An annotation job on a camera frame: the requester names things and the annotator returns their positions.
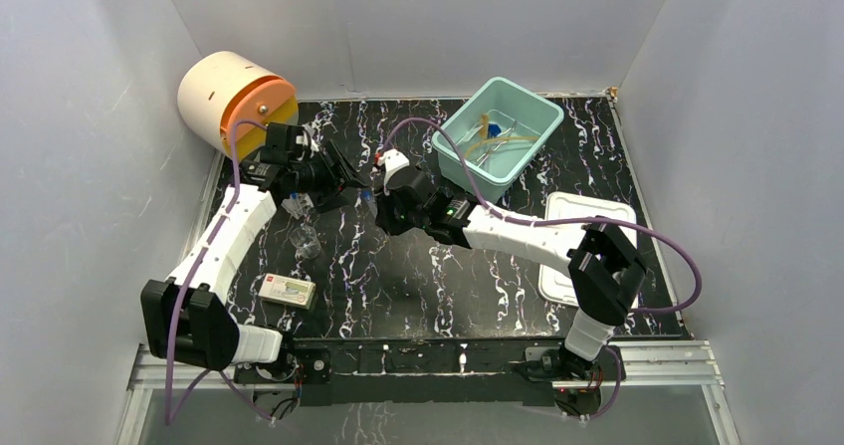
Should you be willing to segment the clear glass beaker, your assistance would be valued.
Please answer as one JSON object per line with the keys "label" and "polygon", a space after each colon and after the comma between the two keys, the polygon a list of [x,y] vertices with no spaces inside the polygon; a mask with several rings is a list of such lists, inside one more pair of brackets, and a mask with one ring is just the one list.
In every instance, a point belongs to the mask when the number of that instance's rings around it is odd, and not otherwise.
{"label": "clear glass beaker", "polygon": [[306,224],[295,227],[289,234],[289,240],[295,247],[298,260],[315,259],[321,251],[317,230]]}

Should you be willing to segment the amber rubber tube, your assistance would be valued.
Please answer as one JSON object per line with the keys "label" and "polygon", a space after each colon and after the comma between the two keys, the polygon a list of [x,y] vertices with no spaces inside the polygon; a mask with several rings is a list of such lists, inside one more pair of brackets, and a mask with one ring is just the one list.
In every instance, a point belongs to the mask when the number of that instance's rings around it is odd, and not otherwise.
{"label": "amber rubber tube", "polygon": [[474,151],[481,149],[485,146],[499,146],[504,143],[513,142],[513,141],[531,141],[535,142],[539,140],[538,136],[524,136],[524,135],[510,135],[510,136],[502,136],[500,133],[496,136],[491,136],[491,121],[490,117],[487,113],[482,113],[480,116],[480,129],[479,129],[479,136],[480,140],[474,143],[473,145],[469,146],[465,152],[467,156],[471,155]]}

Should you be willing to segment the white red slide box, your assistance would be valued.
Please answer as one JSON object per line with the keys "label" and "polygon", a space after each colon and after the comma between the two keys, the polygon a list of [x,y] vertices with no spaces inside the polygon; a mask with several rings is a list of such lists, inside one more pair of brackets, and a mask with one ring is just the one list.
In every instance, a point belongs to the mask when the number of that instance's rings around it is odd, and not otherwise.
{"label": "white red slide box", "polygon": [[274,304],[309,309],[316,293],[316,284],[287,276],[266,274],[258,297]]}

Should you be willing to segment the mint green plastic bin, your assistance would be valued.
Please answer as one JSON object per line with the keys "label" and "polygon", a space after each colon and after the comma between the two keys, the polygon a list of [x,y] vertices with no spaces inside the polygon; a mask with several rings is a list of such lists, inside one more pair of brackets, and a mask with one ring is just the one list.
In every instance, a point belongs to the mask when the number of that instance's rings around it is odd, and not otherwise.
{"label": "mint green plastic bin", "polygon": [[555,103],[503,77],[488,80],[433,134],[441,174],[495,202],[562,124]]}

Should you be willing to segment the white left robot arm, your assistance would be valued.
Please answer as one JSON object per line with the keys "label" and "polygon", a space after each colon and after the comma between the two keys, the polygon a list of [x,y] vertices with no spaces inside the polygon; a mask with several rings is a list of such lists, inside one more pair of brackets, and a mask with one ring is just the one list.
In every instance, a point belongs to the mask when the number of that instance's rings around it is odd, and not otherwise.
{"label": "white left robot arm", "polygon": [[259,232],[292,195],[318,212],[345,205],[349,188],[367,179],[332,140],[314,141],[303,126],[271,122],[263,145],[236,162],[220,208],[183,261],[165,280],[150,280],[140,304],[152,355],[220,371],[257,363],[273,381],[296,372],[296,353],[282,333],[237,323],[229,290]]}

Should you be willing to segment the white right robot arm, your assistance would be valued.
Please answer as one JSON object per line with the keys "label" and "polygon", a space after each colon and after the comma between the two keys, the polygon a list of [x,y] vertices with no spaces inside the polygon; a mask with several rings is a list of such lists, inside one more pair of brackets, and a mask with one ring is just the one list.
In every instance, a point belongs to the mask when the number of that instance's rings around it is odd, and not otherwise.
{"label": "white right robot arm", "polygon": [[573,239],[535,217],[505,220],[504,210],[454,196],[416,166],[384,174],[375,183],[374,201],[375,222],[390,236],[419,229],[440,244],[506,253],[569,278],[578,310],[558,352],[517,365],[531,380],[585,380],[596,374],[602,349],[632,312],[648,273],[637,248],[604,217],[590,218]]}

